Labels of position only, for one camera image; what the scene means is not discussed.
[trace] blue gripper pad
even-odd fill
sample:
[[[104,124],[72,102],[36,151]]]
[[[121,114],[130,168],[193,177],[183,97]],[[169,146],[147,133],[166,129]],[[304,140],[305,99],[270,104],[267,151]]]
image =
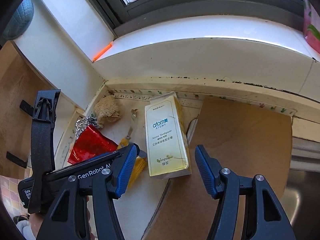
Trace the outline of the blue gripper pad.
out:
[[[214,176],[199,147],[196,147],[195,159],[196,159],[196,163],[197,163],[204,187],[207,190],[207,193],[210,194],[212,198],[214,198],[217,195],[217,190],[215,189],[215,183],[214,183]]]
[[[117,187],[115,190],[115,196],[118,198],[120,198],[127,189],[136,158],[137,148],[133,145],[118,175]]]

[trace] toothpaste box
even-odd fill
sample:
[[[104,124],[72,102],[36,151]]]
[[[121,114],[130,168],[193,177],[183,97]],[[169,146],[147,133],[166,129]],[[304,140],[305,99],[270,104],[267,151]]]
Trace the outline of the toothpaste box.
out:
[[[182,108],[175,92],[150,100],[145,106],[149,174],[167,179],[191,174]]]

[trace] person's hand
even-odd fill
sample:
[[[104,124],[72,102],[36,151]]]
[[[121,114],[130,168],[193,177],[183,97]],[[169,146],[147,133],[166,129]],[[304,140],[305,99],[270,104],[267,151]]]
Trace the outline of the person's hand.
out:
[[[89,221],[91,214],[88,209],[87,209],[87,213],[88,213],[88,221]],[[35,236],[35,238],[38,235],[38,232],[40,230],[43,219],[44,219],[44,216],[41,214],[31,214],[29,217],[31,231],[32,231],[33,235]],[[89,231],[90,231],[90,240],[94,240],[95,237],[94,237],[93,233],[91,233],[91,226],[90,225],[89,225]]]

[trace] tan fibrous scrubber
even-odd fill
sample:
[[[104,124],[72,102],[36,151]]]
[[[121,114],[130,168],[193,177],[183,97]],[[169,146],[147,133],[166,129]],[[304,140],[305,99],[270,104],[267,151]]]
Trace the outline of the tan fibrous scrubber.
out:
[[[121,117],[120,108],[112,96],[101,98],[94,106],[94,111],[96,112],[99,125],[103,125],[106,122],[115,122]]]

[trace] silver foil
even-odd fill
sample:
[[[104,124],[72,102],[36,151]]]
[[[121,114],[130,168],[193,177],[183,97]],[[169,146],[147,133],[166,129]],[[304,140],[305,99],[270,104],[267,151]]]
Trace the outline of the silver foil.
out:
[[[90,125],[92,124],[95,128],[99,129],[101,128],[100,125],[97,123],[96,117],[84,117],[80,118],[76,121],[76,139],[79,138],[80,134]]]

